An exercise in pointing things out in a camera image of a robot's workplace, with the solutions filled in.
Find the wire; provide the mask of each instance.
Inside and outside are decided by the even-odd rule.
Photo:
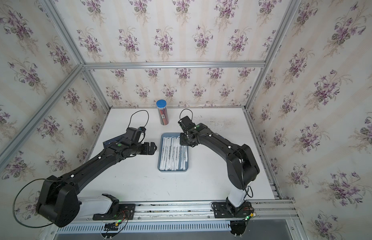
[[[249,185],[249,186],[247,186],[247,188],[246,189],[248,189],[250,187],[250,190],[251,190],[251,196],[248,194],[248,192],[249,192],[249,190],[245,190],[245,192],[246,192],[246,195],[247,196],[249,196],[249,198],[252,198],[252,197],[254,197],[254,193],[253,193],[253,190],[251,189],[251,186]]]
[[[182,114],[182,112],[185,111],[185,110],[189,110],[189,111],[191,112],[191,120],[193,120],[193,111],[191,111],[191,110],[188,109],[188,108],[185,108],[185,109],[183,109],[183,110],[181,111],[181,113],[179,114],[179,119],[181,119],[181,114]]]
[[[131,117],[130,117],[130,122],[129,122],[129,125],[127,126],[127,128],[130,127],[131,118],[133,117],[133,115],[136,114],[136,113],[138,113],[138,112],[142,112],[142,111],[145,111],[145,112],[147,113],[147,122],[146,122],[146,124],[143,126],[143,127],[146,127],[147,123],[149,122],[149,117],[150,117],[150,116],[149,116],[149,112],[147,112],[146,110],[139,110],[139,111],[136,111],[135,113],[133,113],[133,114],[131,115]]]
[[[34,179],[32,180],[31,182],[29,182],[28,184],[26,184],[24,187],[22,187],[22,189],[18,192],[18,194],[15,196],[15,199],[14,199],[14,202],[13,202],[13,217],[14,219],[16,220],[17,223],[19,223],[20,225],[24,226],[24,227],[29,227],[29,228],[42,228],[42,227],[47,227],[47,226],[50,226],[52,223],[50,224],[47,224],[47,225],[44,225],[44,226],[40,226],[40,227],[33,227],[33,226],[28,226],[28,225],[25,225],[23,223],[21,223],[17,218],[16,218],[16,215],[15,215],[15,202],[16,202],[16,198],[19,196],[20,192],[25,188],[27,187],[30,183],[32,182],[35,182],[37,180],[45,180],[45,181],[49,181],[49,182],[61,182],[63,180],[48,180],[48,179],[45,179],[45,178],[38,178],[38,179]]]

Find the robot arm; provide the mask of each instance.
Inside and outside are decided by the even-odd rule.
[[[256,179],[259,167],[249,146],[239,146],[214,133],[203,123],[195,125],[188,116],[178,121],[184,133],[181,133],[181,145],[194,147],[205,145],[220,155],[227,164],[227,175],[231,183],[241,190]]]
[[[145,131],[144,127],[139,129],[129,127],[126,129],[125,134],[103,142],[104,149],[82,166],[60,177],[52,175],[47,178],[49,181],[45,180],[43,182],[36,205],[37,213],[58,227],[64,227],[69,224],[81,209],[82,202],[77,195],[89,182],[110,166],[119,163],[127,157],[137,154],[154,154],[157,149],[154,142],[150,144],[148,142],[141,143],[145,137]],[[106,211],[109,210],[109,214],[113,215],[118,211],[119,200],[113,196],[105,194],[104,197],[98,200],[103,200],[103,203],[106,200]],[[105,213],[97,212],[99,207],[94,209],[96,209],[96,212],[93,214]]]

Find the purple flower pattern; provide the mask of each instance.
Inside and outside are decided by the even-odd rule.
[[[310,179],[308,177],[309,174],[309,169],[306,168],[306,164],[294,164],[293,166],[293,171],[289,172],[288,174],[288,179],[289,182],[288,184],[290,186],[296,186],[296,185],[303,185],[306,188],[309,187]]]
[[[368,116],[365,119],[366,126],[362,127],[359,131],[355,129],[354,134],[349,137],[359,141],[357,145],[350,147],[356,148],[360,153],[362,150],[370,153],[368,149],[369,147],[372,148],[372,112],[368,112],[367,114]]]
[[[242,104],[237,101],[237,99],[231,99],[230,103],[227,104],[228,106],[241,106]]]
[[[164,84],[161,91],[164,94],[165,98],[171,103],[174,100],[174,94],[177,92],[177,89],[170,84]]]
[[[83,148],[83,145],[79,148],[79,153],[76,155],[80,164],[84,164],[87,158],[89,150],[87,148]]]
[[[50,57],[53,59],[54,63],[59,63],[61,65],[61,70],[69,74],[72,70],[72,65],[69,63],[70,58],[63,46],[56,42],[57,38],[58,36],[53,37],[51,43],[47,43],[46,46],[50,49]]]
[[[266,120],[270,120],[271,115],[273,115],[273,113],[270,112],[270,106],[266,104],[266,106],[262,107],[262,113],[259,116],[260,124],[263,124]]]
[[[147,72],[149,80],[150,81],[152,80],[153,83],[156,83],[158,82],[158,72],[160,70],[161,70],[160,68],[149,68],[145,69],[145,72]]]
[[[186,85],[190,79],[191,69],[190,68],[176,68],[175,69],[175,75],[178,75],[177,83],[179,83],[182,87],[182,85]]]
[[[205,107],[215,107],[215,106],[217,106],[216,102],[217,102],[217,100],[206,101],[204,106]]]
[[[251,107],[250,111],[249,111],[249,115],[251,117],[251,120],[255,120],[256,119],[256,114],[254,113],[254,107]]]
[[[100,122],[94,122],[94,125],[91,126],[92,132],[94,134],[97,134],[99,132],[100,127],[101,127],[101,123]]]
[[[293,58],[289,60],[290,68],[285,72],[285,84],[293,83],[295,78],[298,78],[301,73],[305,71],[305,67],[308,63],[308,58],[314,56],[312,50],[305,51],[304,48],[300,48],[299,53],[293,55]]]
[[[50,172],[68,172],[71,170],[71,163],[67,162],[64,157],[64,151],[55,151],[54,155],[48,156],[48,160],[45,163],[50,166]]]
[[[30,192],[27,199],[18,203],[19,207],[15,209],[15,215],[20,215],[24,220],[32,218],[32,216],[38,216],[36,212],[36,204],[39,200],[40,191],[35,193]]]
[[[137,21],[142,20],[142,25],[145,25],[149,19],[147,12],[147,3],[151,0],[132,0],[129,3],[134,6],[134,15],[137,17]]]
[[[263,83],[263,94],[266,94],[271,87],[274,87],[276,81],[275,72],[271,69],[270,72],[266,74],[265,82]]]
[[[170,51],[173,50],[174,41],[173,38],[170,36],[170,31],[172,29],[173,28],[167,26],[164,28],[163,31],[160,28],[156,30],[156,32],[159,33],[159,36],[155,35],[154,45],[159,46],[159,50],[157,51],[157,53],[158,57],[162,58],[162,61],[169,60],[169,57],[171,56]]]
[[[280,113],[281,115],[279,116],[280,118],[285,118],[286,115],[290,112],[295,113],[297,111],[297,106],[299,103],[296,101],[297,94],[292,91],[289,93],[289,95],[285,95],[283,99],[283,104],[280,107]]]
[[[103,17],[103,13],[101,12],[101,1],[104,2],[105,0],[80,0],[84,6],[87,6],[87,10],[89,11],[89,15],[91,16],[92,20],[98,20],[99,25],[101,26],[102,23],[105,22],[105,17]]]
[[[17,181],[24,180],[28,175],[34,177],[35,168],[34,165],[26,164],[22,157],[23,152],[18,151],[12,161],[10,161],[5,169],[1,172],[0,177],[2,179],[9,179],[10,176],[16,178]]]
[[[36,72],[38,67],[35,63],[30,63],[27,59],[23,62],[14,59],[13,63],[7,62],[7,64],[15,72],[15,81],[18,80],[21,83],[27,83],[37,94],[47,94],[46,84],[38,77],[38,73]]]
[[[339,203],[341,206],[355,205],[357,208],[358,204],[363,203],[367,192],[372,196],[372,187],[358,184],[361,177],[356,172],[346,174],[338,171],[337,174],[330,173],[330,176],[333,182],[320,182],[323,187],[318,193],[323,194],[323,199],[331,201],[334,206]]]
[[[120,106],[122,104],[122,95],[117,86],[106,87],[106,95],[112,98],[111,102],[115,105]]]
[[[209,75],[208,84],[211,87],[215,86],[219,82],[219,79],[222,78],[222,74],[223,68],[209,68],[207,72],[207,75]]]
[[[110,72],[112,72],[114,74],[114,77],[117,79],[117,81],[121,81],[122,84],[124,84],[127,79],[125,78],[125,71],[127,71],[127,69],[111,69]]]
[[[286,146],[286,142],[288,142],[288,138],[286,137],[286,130],[284,127],[281,127],[280,129],[276,129],[274,133],[273,140],[271,141],[272,146],[270,146],[272,149],[276,149],[278,146]]]
[[[81,112],[82,110],[82,101],[79,101],[79,96],[76,93],[76,90],[73,88],[69,88],[67,90],[66,95],[63,96],[63,99],[66,101],[66,105],[71,105],[73,107],[74,112]]]
[[[137,60],[137,52],[139,51],[138,48],[138,40],[133,35],[135,28],[128,27],[127,30],[119,29],[119,45],[125,48],[125,57],[128,57],[130,61]]]
[[[351,36],[356,33],[361,35],[366,30],[366,26],[362,26],[362,24],[366,23],[368,17],[371,17],[371,15],[363,15],[366,9],[365,3],[359,6],[358,2],[356,2],[346,15],[336,19],[337,23],[334,26],[336,33],[331,38],[328,38],[328,44],[324,49],[329,52],[325,57],[332,57],[335,53],[338,53],[338,48],[343,48],[343,43],[350,39]]]
[[[95,62],[100,62],[102,57],[102,55],[100,55],[100,52],[102,52],[100,48],[101,44],[98,42],[98,39],[91,34],[93,30],[92,28],[86,28],[84,31],[77,30],[76,32],[79,34],[79,46],[87,49],[86,53],[89,58],[92,58]]]
[[[92,111],[95,115],[99,115],[99,108],[97,106],[97,99],[95,97],[90,97],[86,99],[87,109]]]
[[[234,92],[234,89],[232,86],[227,84],[222,84],[222,87],[218,89],[219,92],[219,98],[223,101],[226,101],[229,97],[229,94]]]
[[[238,81],[240,81],[240,83],[243,83],[247,80],[249,74],[255,71],[256,68],[237,68],[237,70],[239,72]]]
[[[83,126],[82,119],[77,119],[75,121],[71,120],[70,122],[69,126],[72,129],[73,135],[78,135],[81,138],[87,137],[87,131]]]
[[[44,118],[40,127],[36,129],[37,133],[42,138],[49,136],[50,141],[56,144],[56,142],[62,142],[63,140],[63,129],[60,129],[60,124],[56,122],[56,118],[49,116],[47,119]]]
[[[302,136],[297,136],[293,139],[296,142],[292,148],[295,148],[296,152],[301,152],[302,154],[304,154],[304,150],[307,152],[313,149],[317,151],[322,137],[330,139],[327,135],[328,132],[318,131],[318,129],[319,126],[315,123],[312,126],[305,125],[305,127],[300,130]]]
[[[190,106],[189,104],[190,104],[189,100],[179,101],[178,107],[188,107]]]
[[[264,51],[262,51],[261,55],[259,56],[259,58],[261,59],[264,59],[270,49],[270,46],[271,46],[271,43],[273,42],[273,39],[274,39],[274,35],[275,35],[275,30],[273,30],[271,32],[271,35],[267,37],[267,39],[265,39],[265,43],[262,45],[264,47],[266,47],[266,49]]]
[[[0,105],[0,134],[3,137],[12,139],[13,136],[17,133],[18,129],[14,126],[17,121],[9,122],[8,119],[11,117],[10,114],[2,110],[3,105]]]
[[[0,4],[0,15],[0,24],[3,24],[5,33],[13,33],[22,49],[35,55],[38,52],[37,40],[31,37],[34,32],[28,26],[28,20],[7,4]]]
[[[271,10],[277,5],[277,0],[259,0],[258,5],[260,6],[259,13],[257,13],[257,22],[261,21],[260,26],[266,24],[271,17]]]
[[[206,92],[206,88],[204,86],[201,86],[201,84],[194,84],[191,92],[193,94],[194,100],[197,100],[197,102],[199,102],[203,98],[203,93]]]
[[[335,70],[331,70],[328,76],[321,76],[320,80],[314,83],[317,90],[310,92],[309,95],[306,96],[308,102],[305,107],[308,106],[309,109],[317,108],[319,110],[320,103],[325,106],[328,104],[329,100],[336,100],[342,81],[352,82],[352,80],[348,78],[350,75],[336,76],[337,72]]]
[[[228,24],[231,24],[229,21],[230,18],[234,17],[234,10],[238,8],[238,0],[216,0],[217,4],[215,5],[214,10],[219,11],[219,15],[215,17],[215,26],[218,25],[218,30],[221,31],[227,28]]]
[[[305,22],[311,16],[315,16],[318,11],[318,1],[317,0],[306,0],[301,2],[298,7],[298,17],[294,22],[293,30],[295,33],[293,36],[297,36],[304,27]]]
[[[327,240],[343,240],[341,227],[337,224],[337,216],[327,216],[324,212],[319,211],[317,219],[311,220],[313,230],[310,230],[314,236],[326,238]]]
[[[144,87],[142,84],[135,85],[135,93],[138,94],[141,101],[148,101],[148,94],[150,92],[149,87]]]
[[[246,27],[244,30],[240,31],[239,29],[234,30],[235,36],[231,36],[228,46],[231,46],[231,49],[227,51],[227,56],[230,56],[231,61],[237,60],[241,56],[241,52],[245,50],[245,46],[249,44],[247,42],[246,32],[251,28]]]
[[[201,54],[200,57],[206,54],[207,45],[209,40],[212,40],[212,29],[206,29],[205,26],[202,25],[201,27],[197,26],[197,33],[193,35],[194,41],[197,43],[195,49],[197,50],[197,54]]]
[[[189,16],[188,10],[191,2],[194,0],[172,0],[174,6],[176,6],[177,21],[182,20],[182,25],[187,23]]]
[[[260,142],[263,145],[266,145],[267,138],[266,138],[266,130],[265,129],[258,132],[258,137],[259,137]]]
[[[270,162],[271,169],[272,169],[272,171],[273,171],[273,173],[274,173],[275,175],[278,174],[278,171],[279,171],[279,170],[283,172],[282,167],[281,167],[281,165],[278,163],[278,160],[277,160],[276,157],[275,157],[274,159],[270,158],[269,162]]]

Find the wall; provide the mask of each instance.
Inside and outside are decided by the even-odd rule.
[[[113,107],[243,106],[259,68],[95,70],[92,74]]]
[[[38,1],[0,1],[0,152],[75,67]],[[105,112],[79,76],[0,174],[0,239],[37,239],[43,229],[20,226],[11,205],[35,178],[60,176],[83,163]],[[25,188],[17,218],[40,226],[35,213],[42,181]]]
[[[372,239],[372,1],[302,1],[251,108],[310,239]]]
[[[5,236],[15,239],[38,237],[40,229],[22,227],[13,219],[11,204],[16,193],[31,180],[51,175],[58,177],[83,164],[104,118],[100,102],[79,76],[0,174],[1,239]],[[16,217],[26,225],[48,223],[35,212],[42,183],[30,184],[16,201]],[[8,231],[8,226],[12,225],[17,231]]]
[[[263,60],[289,0],[60,0],[86,62]]]
[[[38,1],[0,1],[0,152],[75,65]]]

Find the pencil container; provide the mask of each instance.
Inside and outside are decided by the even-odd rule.
[[[166,101],[161,99],[157,101],[158,113],[162,125],[169,124],[169,117],[167,115]]]

